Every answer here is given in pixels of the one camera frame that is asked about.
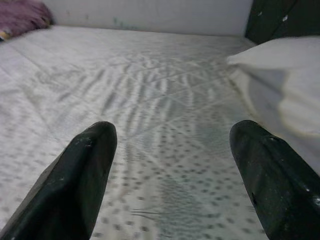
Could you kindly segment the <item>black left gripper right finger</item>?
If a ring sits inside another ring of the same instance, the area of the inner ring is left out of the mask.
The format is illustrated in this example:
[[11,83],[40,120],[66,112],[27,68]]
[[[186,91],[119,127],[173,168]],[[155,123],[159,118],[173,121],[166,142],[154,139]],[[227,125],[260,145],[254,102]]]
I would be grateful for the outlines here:
[[320,240],[320,176],[252,120],[229,133],[233,158],[269,240]]

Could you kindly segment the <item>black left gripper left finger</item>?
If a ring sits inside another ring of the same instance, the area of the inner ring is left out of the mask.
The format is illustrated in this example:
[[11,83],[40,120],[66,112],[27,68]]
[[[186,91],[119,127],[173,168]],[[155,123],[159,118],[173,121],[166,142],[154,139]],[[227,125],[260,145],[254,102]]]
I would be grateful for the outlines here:
[[90,240],[116,148],[116,127],[108,121],[76,135],[41,173],[0,240]]

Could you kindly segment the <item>white pillow with tree print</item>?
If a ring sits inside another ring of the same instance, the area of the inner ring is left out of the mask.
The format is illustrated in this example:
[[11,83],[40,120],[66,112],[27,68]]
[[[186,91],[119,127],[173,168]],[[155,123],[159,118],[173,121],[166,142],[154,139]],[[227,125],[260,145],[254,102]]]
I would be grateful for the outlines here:
[[226,63],[254,119],[320,176],[320,36],[273,39]]

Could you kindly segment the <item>white quilted mattress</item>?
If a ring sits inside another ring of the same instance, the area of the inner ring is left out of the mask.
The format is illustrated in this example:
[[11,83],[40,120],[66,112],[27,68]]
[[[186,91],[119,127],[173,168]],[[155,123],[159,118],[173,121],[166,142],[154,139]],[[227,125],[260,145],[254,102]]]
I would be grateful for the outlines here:
[[254,46],[65,26],[0,42],[0,231],[76,135],[110,122],[117,147],[90,240],[269,240],[230,147],[236,123],[264,128],[226,62]]

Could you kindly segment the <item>black padded headboard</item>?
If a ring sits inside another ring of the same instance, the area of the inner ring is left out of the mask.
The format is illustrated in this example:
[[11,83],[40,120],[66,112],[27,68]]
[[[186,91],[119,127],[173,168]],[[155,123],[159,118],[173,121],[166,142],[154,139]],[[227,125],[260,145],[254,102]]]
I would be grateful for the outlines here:
[[253,0],[245,37],[255,44],[320,36],[320,0]]

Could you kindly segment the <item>mauve cartoon print blanket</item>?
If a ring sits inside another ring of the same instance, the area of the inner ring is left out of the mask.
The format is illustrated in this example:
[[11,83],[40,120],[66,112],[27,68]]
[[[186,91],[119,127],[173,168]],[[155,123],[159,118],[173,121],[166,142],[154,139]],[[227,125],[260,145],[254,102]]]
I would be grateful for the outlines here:
[[0,41],[52,24],[52,13],[42,0],[0,0]]

